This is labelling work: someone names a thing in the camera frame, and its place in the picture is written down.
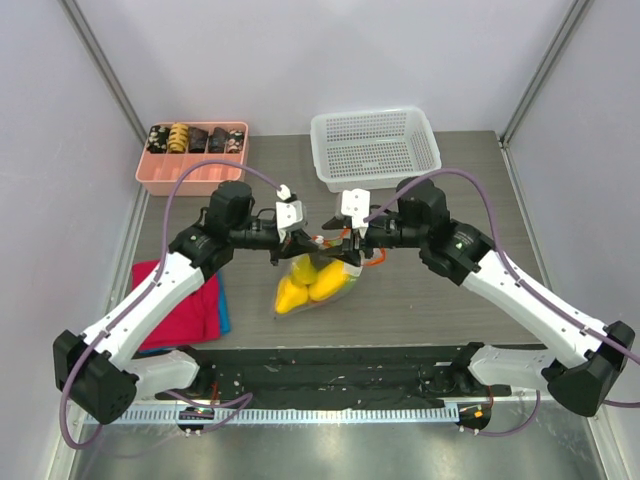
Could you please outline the clear zip top bag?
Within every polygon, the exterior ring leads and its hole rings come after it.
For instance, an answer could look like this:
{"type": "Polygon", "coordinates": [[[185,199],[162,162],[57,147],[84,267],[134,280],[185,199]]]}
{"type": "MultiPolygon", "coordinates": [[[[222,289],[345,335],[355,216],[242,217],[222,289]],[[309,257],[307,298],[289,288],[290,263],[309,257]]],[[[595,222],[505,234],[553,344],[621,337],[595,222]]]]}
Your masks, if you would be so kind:
{"type": "Polygon", "coordinates": [[[372,256],[363,257],[359,266],[321,255],[324,250],[339,246],[349,234],[350,230],[344,229],[338,237],[332,239],[314,236],[313,241],[320,247],[320,251],[299,255],[289,262],[275,290],[275,318],[321,307],[346,296],[355,287],[364,270],[386,261],[384,248],[374,248],[372,256]]]}

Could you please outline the yellow-green round fruit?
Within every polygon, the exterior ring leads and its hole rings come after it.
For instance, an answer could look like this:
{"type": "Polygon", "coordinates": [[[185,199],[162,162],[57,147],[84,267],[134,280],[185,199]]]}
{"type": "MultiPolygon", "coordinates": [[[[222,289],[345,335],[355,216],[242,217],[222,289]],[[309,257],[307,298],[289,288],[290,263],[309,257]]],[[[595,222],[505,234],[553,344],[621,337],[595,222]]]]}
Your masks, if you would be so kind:
{"type": "Polygon", "coordinates": [[[298,285],[312,285],[317,281],[318,270],[313,264],[312,256],[300,255],[295,258],[291,266],[292,281],[298,285]]]}

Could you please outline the yellow pear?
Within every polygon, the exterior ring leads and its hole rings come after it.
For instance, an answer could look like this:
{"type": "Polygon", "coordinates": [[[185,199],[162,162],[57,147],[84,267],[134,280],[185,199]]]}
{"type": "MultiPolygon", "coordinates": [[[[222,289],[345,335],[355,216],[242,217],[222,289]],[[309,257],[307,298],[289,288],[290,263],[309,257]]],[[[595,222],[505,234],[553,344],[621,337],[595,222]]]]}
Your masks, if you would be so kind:
{"type": "Polygon", "coordinates": [[[274,310],[278,315],[288,314],[291,311],[307,304],[309,300],[308,287],[304,283],[287,276],[280,280],[274,301],[274,310]]]}

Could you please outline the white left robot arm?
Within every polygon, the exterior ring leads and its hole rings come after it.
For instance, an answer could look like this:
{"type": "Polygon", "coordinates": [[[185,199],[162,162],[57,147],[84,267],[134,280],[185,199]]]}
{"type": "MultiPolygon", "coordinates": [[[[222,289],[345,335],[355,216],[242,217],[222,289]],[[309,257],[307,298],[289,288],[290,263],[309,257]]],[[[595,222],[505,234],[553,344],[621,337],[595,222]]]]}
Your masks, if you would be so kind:
{"type": "Polygon", "coordinates": [[[102,425],[118,419],[134,401],[167,390],[205,397],[213,375],[189,346],[145,359],[137,353],[179,303],[232,260],[235,250],[267,251],[272,263],[316,251],[304,230],[303,203],[286,189],[279,197],[274,217],[262,219],[252,212],[248,184],[222,183],[198,220],[169,243],[158,265],[117,307],[81,334],[64,331],[55,339],[55,382],[62,393],[102,425]]]}

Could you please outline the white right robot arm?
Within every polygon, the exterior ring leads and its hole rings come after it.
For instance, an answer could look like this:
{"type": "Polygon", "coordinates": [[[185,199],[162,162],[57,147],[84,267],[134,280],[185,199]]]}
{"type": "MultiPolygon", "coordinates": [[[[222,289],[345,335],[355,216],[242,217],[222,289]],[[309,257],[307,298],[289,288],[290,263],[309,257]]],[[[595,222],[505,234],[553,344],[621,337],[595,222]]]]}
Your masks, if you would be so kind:
{"type": "Polygon", "coordinates": [[[429,176],[402,180],[392,200],[394,211],[372,208],[367,190],[341,192],[324,227],[351,232],[331,254],[357,265],[375,248],[415,249],[431,272],[499,307],[544,346],[473,344],[451,371],[455,389],[465,395],[485,385],[534,389],[577,415],[595,416],[632,357],[634,330],[571,306],[517,267],[495,234],[453,219],[429,176]]]}

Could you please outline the green apple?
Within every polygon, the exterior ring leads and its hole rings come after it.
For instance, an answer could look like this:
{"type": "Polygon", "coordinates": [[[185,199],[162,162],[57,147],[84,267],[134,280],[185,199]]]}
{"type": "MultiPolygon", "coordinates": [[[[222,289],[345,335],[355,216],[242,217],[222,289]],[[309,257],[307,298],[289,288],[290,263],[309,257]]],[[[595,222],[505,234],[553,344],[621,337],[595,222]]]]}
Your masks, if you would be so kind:
{"type": "Polygon", "coordinates": [[[358,280],[358,276],[346,275],[340,292],[342,294],[348,294],[354,288],[358,280]]]}

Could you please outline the yellow lemon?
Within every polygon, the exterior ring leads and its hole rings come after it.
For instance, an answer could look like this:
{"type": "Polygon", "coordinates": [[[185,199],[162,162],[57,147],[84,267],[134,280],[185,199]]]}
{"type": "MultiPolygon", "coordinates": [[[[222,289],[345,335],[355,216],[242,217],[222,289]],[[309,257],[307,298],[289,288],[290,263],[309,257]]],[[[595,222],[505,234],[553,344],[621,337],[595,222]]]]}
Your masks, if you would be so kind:
{"type": "Polygon", "coordinates": [[[338,260],[318,272],[317,281],[308,287],[309,298],[313,302],[322,302],[341,290],[344,277],[349,275],[344,263],[338,260]]]}

